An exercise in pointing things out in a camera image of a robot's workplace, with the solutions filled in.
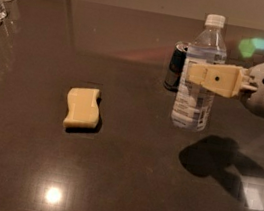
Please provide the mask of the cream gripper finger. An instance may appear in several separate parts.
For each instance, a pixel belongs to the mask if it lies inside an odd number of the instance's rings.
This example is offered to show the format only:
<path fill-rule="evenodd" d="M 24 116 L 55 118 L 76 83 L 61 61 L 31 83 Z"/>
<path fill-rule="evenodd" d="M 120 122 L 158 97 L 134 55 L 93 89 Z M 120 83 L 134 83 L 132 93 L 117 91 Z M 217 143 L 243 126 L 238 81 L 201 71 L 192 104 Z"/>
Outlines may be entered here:
<path fill-rule="evenodd" d="M 247 69 L 239 66 L 190 62 L 185 80 L 220 96 L 232 98 L 241 91 L 255 92 L 258 90 L 250 83 L 247 73 Z"/>

